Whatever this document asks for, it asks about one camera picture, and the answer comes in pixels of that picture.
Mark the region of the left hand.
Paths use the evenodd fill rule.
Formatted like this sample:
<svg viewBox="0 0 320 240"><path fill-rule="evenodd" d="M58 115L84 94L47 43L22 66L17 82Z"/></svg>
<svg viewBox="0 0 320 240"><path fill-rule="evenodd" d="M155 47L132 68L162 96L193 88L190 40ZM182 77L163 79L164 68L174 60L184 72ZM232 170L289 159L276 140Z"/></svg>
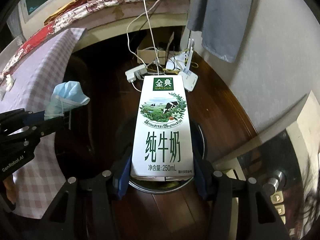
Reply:
<svg viewBox="0 0 320 240"><path fill-rule="evenodd" d="M16 191L13 175L10 175L8 176L8 178L3 180L3 184L6 189L8 200L14 205L17 199L17 191Z"/></svg>

